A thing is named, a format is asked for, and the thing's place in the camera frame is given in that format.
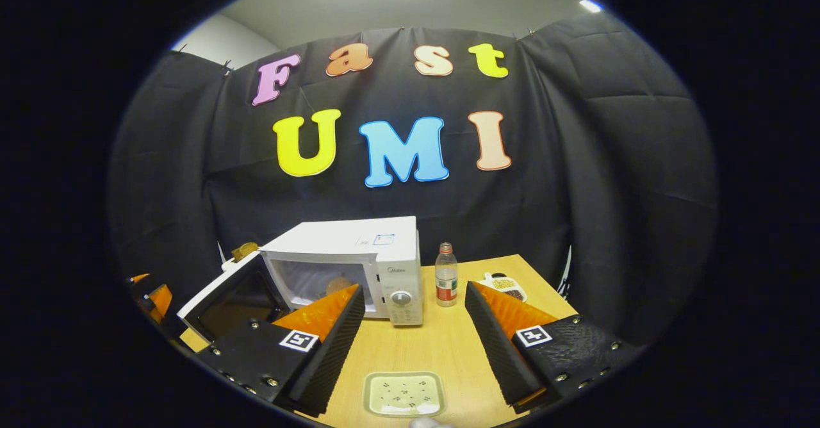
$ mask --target ceiling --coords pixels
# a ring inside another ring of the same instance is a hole
[[[366,29],[456,28],[523,36],[589,13],[580,0],[238,0],[220,13],[286,49]]]

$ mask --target pink letter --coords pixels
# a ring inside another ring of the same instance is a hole
[[[296,66],[297,64],[299,64],[299,55],[291,54],[287,58],[265,64],[259,68],[259,74],[261,74],[259,90],[257,90],[257,97],[254,98],[254,102],[251,104],[259,106],[259,104],[275,100],[279,96],[276,83],[279,83],[279,86],[284,86],[290,75],[290,66]]]
[[[513,160],[504,154],[504,143],[501,142],[501,121],[504,116],[495,111],[479,111],[466,116],[475,124],[478,131],[478,145],[481,157],[475,165],[481,170],[506,169]]]

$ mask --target microwave dial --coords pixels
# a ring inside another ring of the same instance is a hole
[[[413,295],[410,295],[410,293],[405,292],[403,290],[399,290],[393,293],[393,295],[390,295],[390,300],[392,300],[393,303],[395,303],[398,306],[406,306],[407,303],[410,303],[410,300],[412,299]]]

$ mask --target bottle label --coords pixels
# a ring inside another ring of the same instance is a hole
[[[436,297],[439,300],[455,300],[456,293],[456,279],[436,279]]]

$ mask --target blue letter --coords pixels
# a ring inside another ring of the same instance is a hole
[[[443,126],[445,121],[437,117],[417,119],[406,143],[402,142],[390,124],[383,120],[367,122],[359,127],[359,133],[367,138],[370,153],[370,176],[364,180],[365,185],[369,188],[378,188],[393,182],[393,176],[387,173],[387,162],[398,179],[406,182],[416,157],[418,169],[413,174],[414,179],[433,181],[450,176],[441,159],[439,132]]]

